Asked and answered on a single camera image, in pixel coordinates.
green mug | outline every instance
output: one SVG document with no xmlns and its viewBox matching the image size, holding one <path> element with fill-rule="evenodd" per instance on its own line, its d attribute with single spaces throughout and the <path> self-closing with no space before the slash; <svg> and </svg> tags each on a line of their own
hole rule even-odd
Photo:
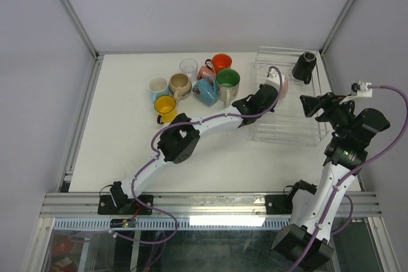
<svg viewBox="0 0 408 272">
<path fill-rule="evenodd" d="M 224 69 L 217 74 L 217 91 L 221 101 L 224 101 L 225 107 L 231 104 L 231 101 L 237 97 L 240 87 L 240 74 L 234 69 Z"/>
</svg>

white wire rack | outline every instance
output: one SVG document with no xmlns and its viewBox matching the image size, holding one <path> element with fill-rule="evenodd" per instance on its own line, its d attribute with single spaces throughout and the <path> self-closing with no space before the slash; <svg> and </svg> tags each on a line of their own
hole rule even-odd
<svg viewBox="0 0 408 272">
<path fill-rule="evenodd" d="M 260 47 L 254 67 L 254 86 L 256 90 L 264 83 L 268 68 L 277 66 L 289 81 L 286 97 L 280 100 L 274 113 L 269 113 L 258 119 L 252 127 L 255 141 L 291 143 L 297 145 L 317 146 L 329 133 L 325 122 L 316 122 L 313 118 L 306 118 L 299 96 L 322 95 L 319 83 L 319 70 L 323 67 L 317 64 L 313 70 L 312 81 L 305 85 L 292 76 L 292 69 L 299 56 L 308 50 Z"/>
</svg>

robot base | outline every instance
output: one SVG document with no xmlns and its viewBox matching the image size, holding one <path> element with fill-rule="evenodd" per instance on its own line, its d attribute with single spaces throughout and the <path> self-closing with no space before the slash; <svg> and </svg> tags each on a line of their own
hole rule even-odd
<svg viewBox="0 0 408 272">
<path fill-rule="evenodd" d="M 283 227 L 272 244 L 272 249 L 282 254 L 285 258 L 295 262 L 302 254 L 311 235 L 295 224 Z M 327 244 L 315 239 L 309 252 L 299 264 L 306 272 L 315 271 L 328 262 L 334 250 Z"/>
</svg>

pink mug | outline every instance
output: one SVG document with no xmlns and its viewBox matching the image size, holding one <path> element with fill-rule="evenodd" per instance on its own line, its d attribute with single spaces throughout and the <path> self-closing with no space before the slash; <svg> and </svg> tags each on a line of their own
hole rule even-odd
<svg viewBox="0 0 408 272">
<path fill-rule="evenodd" d="M 200 68 L 197 74 L 197 80 L 207 79 L 209 76 L 213 76 L 215 78 L 215 69 L 211 63 L 211 60 L 206 60 L 205 65 Z"/>
</svg>

light blue mug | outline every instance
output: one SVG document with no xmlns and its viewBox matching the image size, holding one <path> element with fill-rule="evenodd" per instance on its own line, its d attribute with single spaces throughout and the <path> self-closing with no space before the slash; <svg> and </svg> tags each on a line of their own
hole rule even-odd
<svg viewBox="0 0 408 272">
<path fill-rule="evenodd" d="M 218 100 L 217 81 L 213 76 L 201 79 L 194 85 L 193 92 L 198 99 L 211 106 Z"/>
<path fill-rule="evenodd" d="M 149 89 L 152 97 L 152 103 L 155 103 L 158 97 L 170 95 L 167 80 L 160 76 L 157 76 L 150 81 Z"/>
</svg>

